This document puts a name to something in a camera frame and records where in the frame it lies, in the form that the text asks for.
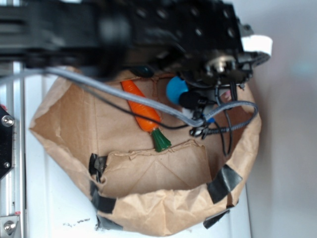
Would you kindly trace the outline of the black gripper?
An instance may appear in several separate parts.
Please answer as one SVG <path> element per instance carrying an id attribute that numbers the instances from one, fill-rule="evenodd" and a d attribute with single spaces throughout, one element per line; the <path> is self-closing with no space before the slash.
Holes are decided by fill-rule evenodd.
<path id="1" fill-rule="evenodd" d="M 272 55 L 272 39 L 221 0 L 131 0 L 128 65 L 177 74 L 194 87 L 242 85 Z"/>

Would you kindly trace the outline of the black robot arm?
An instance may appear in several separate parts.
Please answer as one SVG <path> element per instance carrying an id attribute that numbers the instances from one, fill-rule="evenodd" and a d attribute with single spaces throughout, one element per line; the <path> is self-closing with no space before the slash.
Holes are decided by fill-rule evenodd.
<path id="1" fill-rule="evenodd" d="M 211 88 L 248 81 L 272 39 L 222 0 L 26 0 L 0 8 L 0 60 L 74 66 L 102 80 L 122 70 L 174 73 Z"/>

